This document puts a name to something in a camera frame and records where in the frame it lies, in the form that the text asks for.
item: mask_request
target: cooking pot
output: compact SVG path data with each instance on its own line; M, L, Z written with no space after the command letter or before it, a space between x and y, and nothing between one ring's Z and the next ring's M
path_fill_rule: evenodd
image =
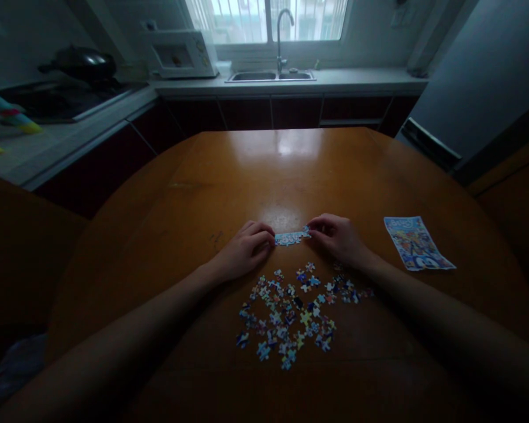
M72 78L86 82L96 82L111 78L116 73L116 62L106 53L88 47L75 47L57 51L55 60L48 65L41 65L42 73L61 71Z

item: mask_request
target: person's left hand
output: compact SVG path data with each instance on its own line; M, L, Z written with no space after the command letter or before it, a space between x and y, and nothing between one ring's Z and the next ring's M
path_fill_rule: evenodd
M274 231L263 222L249 220L207 266L218 283L253 270L274 248Z

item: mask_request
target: kitchen counter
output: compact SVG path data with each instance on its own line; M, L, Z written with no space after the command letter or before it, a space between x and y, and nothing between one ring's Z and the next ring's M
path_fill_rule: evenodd
M421 93L428 79L414 78L404 68L313 70L316 81L235 82L230 75L212 79L157 80L149 82L161 96L282 95L306 93Z
M61 160L74 155L92 139L158 97L147 86L76 123L42 125L43 132L27 135L0 125L0 177L25 187Z
M239 96L319 93L420 94L428 80L412 78L403 68L313 70L317 81L225 83L229 75L213 79L154 80L149 86L78 122L42 125L43 132L21 134L0 125L0 177L33 189L47 175L70 164L91 148L90 142L109 131L158 96Z

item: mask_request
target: faucet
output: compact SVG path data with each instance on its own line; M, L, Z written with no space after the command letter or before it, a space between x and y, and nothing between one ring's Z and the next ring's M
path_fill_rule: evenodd
M282 19L282 15L284 15L285 13L288 13L288 16L290 16L290 22L292 23L292 26L294 26L294 17L292 16L290 9L282 9L278 14L278 21L276 23L276 29L278 31L276 37L276 41L278 43L278 57L276 58L276 61L278 63L278 74L282 73L282 66L288 63L288 60L283 60L282 56L280 55L280 20Z

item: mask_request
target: window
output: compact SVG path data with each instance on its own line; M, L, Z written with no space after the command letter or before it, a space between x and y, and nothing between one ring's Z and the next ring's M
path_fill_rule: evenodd
M347 0L185 0L196 29L210 31L218 45L276 42L276 23L282 9L282 41L333 41L341 38ZM267 33L266 17L272 21Z

